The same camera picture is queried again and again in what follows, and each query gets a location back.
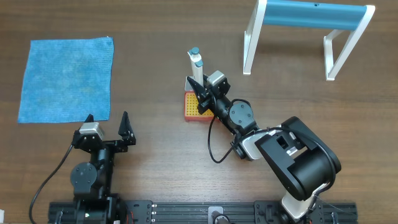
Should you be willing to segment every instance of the table surface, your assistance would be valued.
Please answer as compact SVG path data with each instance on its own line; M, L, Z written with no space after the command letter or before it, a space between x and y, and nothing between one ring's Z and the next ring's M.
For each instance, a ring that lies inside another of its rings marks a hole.
M298 116L339 157L343 170L331 202L356 202L360 223L396 223L398 210L398 1L376 13L334 82L325 81L323 36L329 30L264 26L251 76L243 76L243 32L255 1L141 0L0 2L0 209L6 222L27 223L30 201L60 162L80 123L17 124L30 40L114 39L111 116L101 123L117 138L129 113L137 145L118 154L112 192L158 202L278 200L285 190L264 159L230 155L214 164L209 122L185 122L187 50L197 46L209 74L228 77L230 98L251 102L257 123L275 126ZM347 34L334 43L340 51ZM216 123L220 158L231 135ZM39 195L34 218L47 220L52 201L71 201L70 172L89 155L73 150Z

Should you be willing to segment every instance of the blue towel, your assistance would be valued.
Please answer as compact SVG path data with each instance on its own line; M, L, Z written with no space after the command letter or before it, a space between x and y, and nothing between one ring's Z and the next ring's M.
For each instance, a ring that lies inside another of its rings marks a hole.
M109 119L113 39L32 40L18 123Z

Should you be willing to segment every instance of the blue cap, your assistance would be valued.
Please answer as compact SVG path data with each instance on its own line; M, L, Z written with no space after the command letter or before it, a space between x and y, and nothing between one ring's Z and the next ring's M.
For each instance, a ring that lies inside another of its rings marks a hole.
M195 62L196 67L202 67L203 66L203 62L200 60L199 62Z
M199 48L198 47L194 47L191 49L191 52L193 55L199 54Z

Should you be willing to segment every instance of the white rack leg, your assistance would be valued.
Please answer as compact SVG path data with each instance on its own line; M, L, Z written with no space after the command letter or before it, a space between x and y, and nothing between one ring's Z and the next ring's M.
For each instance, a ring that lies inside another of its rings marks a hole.
M333 30L329 35L323 38L323 46L325 48L325 73L326 80L333 81L337 73L340 71L344 62L348 58L349 54L353 50L354 46L358 42L359 38L365 31L365 28L368 26L372 16L374 14L375 7L374 6L366 6L366 12L361 22L359 22L356 30L352 31L348 37L346 44L344 45L343 50L341 51L339 57L336 60L336 63L333 62L333 49L331 41L337 37L339 34L343 32L343 30Z
M260 36L262 22L266 14L267 0L257 0L248 28L244 32L243 74L250 75L254 53Z

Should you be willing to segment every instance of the yellow grid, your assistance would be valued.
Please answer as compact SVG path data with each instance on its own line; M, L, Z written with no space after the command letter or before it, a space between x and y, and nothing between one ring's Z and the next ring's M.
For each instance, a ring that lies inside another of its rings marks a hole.
M185 116L213 117L214 114L210 110L206 110L203 114L198 112L198 99L195 93L185 94Z

